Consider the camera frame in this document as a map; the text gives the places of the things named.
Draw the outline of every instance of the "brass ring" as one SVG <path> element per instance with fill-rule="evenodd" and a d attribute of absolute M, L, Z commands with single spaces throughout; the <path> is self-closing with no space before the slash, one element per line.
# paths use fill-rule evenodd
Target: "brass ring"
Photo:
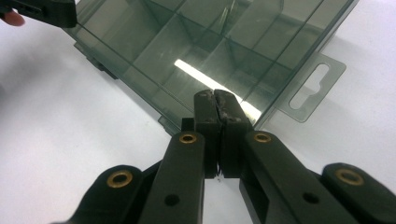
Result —
<path fill-rule="evenodd" d="M 363 177 L 356 173 L 355 171 L 348 170 L 345 168 L 338 169 L 335 171 L 335 176 L 341 181 L 347 183 L 348 185 L 360 186 L 364 184 Z"/>
<path fill-rule="evenodd" d="M 271 136 L 266 133 L 256 133 L 254 135 L 254 140 L 261 143 L 269 143 L 271 142 Z"/>
<path fill-rule="evenodd" d="M 184 144 L 194 143 L 197 140 L 197 137 L 194 134 L 185 133 L 181 135 L 178 140 Z"/>
<path fill-rule="evenodd" d="M 113 189 L 119 189 L 131 183 L 133 176 L 127 170 L 116 171 L 107 179 L 107 185 Z"/>

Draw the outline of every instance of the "transparent plastic box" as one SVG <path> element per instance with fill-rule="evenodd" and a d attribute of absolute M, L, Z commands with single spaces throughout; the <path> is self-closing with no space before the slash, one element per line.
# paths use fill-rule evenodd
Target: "transparent plastic box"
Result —
<path fill-rule="evenodd" d="M 319 54 L 356 0 L 81 0 L 66 29 L 95 65 L 125 82 L 175 133 L 193 95 L 233 92 L 255 127 L 274 108 L 305 120 L 345 66 Z M 316 96 L 289 106 L 315 68 Z"/>

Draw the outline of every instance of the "hang hole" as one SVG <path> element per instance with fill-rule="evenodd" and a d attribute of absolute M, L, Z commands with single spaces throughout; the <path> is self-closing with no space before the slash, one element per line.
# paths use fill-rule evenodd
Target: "hang hole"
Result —
<path fill-rule="evenodd" d="M 329 65 L 321 63 L 290 101 L 290 107 L 300 109 L 309 96 L 320 91 L 320 81 L 329 72 Z"/>

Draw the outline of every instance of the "white table surface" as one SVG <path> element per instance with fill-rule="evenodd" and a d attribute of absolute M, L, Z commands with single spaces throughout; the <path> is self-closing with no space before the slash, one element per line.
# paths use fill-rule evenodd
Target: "white table surface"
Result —
<path fill-rule="evenodd" d="M 0 223 L 65 221 L 104 170 L 163 157 L 160 115 L 64 31 L 27 19 L 0 38 Z M 347 69 L 311 118 L 265 129 L 313 171 L 347 162 L 396 192 L 396 1 L 360 0 L 323 53 Z M 238 180 L 205 182 L 204 223 L 251 223 Z"/>

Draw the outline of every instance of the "gray tinted plastic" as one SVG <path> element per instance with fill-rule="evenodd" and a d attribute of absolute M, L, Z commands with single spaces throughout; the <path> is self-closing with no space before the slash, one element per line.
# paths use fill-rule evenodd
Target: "gray tinted plastic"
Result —
<path fill-rule="evenodd" d="M 261 123 L 354 0 L 81 0 L 66 30 L 176 127 L 224 89 Z"/>

